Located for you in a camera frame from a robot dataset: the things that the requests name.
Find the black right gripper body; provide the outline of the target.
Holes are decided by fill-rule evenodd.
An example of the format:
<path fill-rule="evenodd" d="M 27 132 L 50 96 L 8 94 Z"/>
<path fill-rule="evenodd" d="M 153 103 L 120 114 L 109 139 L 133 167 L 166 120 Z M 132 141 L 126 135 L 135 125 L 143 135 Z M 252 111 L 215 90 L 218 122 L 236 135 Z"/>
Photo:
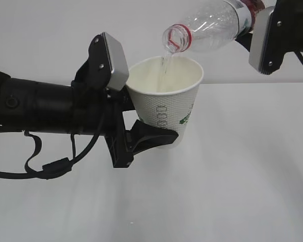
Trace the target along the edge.
<path fill-rule="evenodd" d="M 280 39 L 282 51 L 303 52 L 303 1 L 276 1 L 273 20 L 274 36 Z"/>

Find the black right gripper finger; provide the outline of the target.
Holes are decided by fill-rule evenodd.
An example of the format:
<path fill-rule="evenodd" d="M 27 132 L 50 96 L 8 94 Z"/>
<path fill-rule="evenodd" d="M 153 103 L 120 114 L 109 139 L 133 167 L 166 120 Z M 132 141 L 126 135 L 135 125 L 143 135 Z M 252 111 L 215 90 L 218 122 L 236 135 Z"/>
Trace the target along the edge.
<path fill-rule="evenodd" d="M 251 32 L 248 32 L 238 35 L 235 41 L 243 46 L 248 52 L 250 52 L 252 38 L 253 34 Z"/>

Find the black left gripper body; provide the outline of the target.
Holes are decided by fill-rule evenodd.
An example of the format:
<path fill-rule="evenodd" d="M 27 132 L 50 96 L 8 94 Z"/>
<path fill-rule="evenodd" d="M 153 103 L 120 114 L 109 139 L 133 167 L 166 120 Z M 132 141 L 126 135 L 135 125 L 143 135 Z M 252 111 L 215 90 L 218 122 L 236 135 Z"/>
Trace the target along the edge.
<path fill-rule="evenodd" d="M 133 161 L 133 153 L 126 145 L 126 128 L 123 112 L 134 110 L 126 87 L 120 91 L 106 91 L 105 120 L 102 135 L 105 138 L 114 168 L 128 168 Z"/>

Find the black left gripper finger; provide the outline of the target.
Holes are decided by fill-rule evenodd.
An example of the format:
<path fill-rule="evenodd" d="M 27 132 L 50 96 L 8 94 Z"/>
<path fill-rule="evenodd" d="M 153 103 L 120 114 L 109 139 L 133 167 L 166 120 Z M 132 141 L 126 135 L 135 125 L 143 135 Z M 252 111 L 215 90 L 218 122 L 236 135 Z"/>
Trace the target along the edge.
<path fill-rule="evenodd" d="M 171 145 L 178 137 L 176 131 L 153 127 L 140 120 L 136 120 L 131 130 L 125 131 L 126 147 L 133 155 L 152 148 Z"/>

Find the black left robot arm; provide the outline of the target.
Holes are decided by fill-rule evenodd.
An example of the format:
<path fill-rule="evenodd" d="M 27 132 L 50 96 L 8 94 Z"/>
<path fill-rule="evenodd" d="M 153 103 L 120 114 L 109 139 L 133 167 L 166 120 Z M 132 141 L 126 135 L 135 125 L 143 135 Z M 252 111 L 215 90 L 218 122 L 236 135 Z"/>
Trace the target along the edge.
<path fill-rule="evenodd" d="M 172 144 L 178 133 L 137 120 L 125 128 L 123 112 L 134 106 L 126 88 L 87 89 L 16 79 L 0 72 L 0 133 L 39 132 L 105 138 L 115 168 L 127 168 L 145 150 Z"/>

